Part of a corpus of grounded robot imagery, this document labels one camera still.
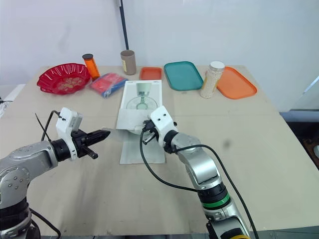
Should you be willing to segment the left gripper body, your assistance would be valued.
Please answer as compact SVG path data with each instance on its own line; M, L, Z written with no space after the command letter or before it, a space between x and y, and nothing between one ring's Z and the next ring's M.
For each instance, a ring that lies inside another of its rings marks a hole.
M86 145L85 142L83 142L83 140L85 140L86 138L86 133L82 130L72 131L71 138L76 148L77 157L81 158L85 156L86 151L84 150L84 148L86 147Z

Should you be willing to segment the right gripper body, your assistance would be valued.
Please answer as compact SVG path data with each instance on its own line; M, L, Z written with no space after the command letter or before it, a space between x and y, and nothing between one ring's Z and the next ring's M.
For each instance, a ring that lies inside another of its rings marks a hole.
M143 132L149 131L150 133L153 133L155 135L155 138L158 140L159 139L159 132L156 129L155 124L151 119L143 121L144 127L142 129Z

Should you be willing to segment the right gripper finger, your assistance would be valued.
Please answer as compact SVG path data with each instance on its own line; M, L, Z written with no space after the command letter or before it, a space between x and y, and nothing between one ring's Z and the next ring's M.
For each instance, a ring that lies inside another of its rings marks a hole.
M152 141L154 138L156 138L155 132L148 132L147 136L144 138L144 144L148 144L150 141Z

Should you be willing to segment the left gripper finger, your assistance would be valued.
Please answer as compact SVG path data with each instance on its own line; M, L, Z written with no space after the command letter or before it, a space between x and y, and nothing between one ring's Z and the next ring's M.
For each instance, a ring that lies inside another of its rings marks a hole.
M98 142L105 140L110 135L109 130L99 129L90 133L85 134L83 138L84 145L93 145Z
M86 146L82 147L82 152L83 152L84 156L88 155L92 159L97 159L98 158L98 154L95 153L94 151L92 151L90 148L88 148Z

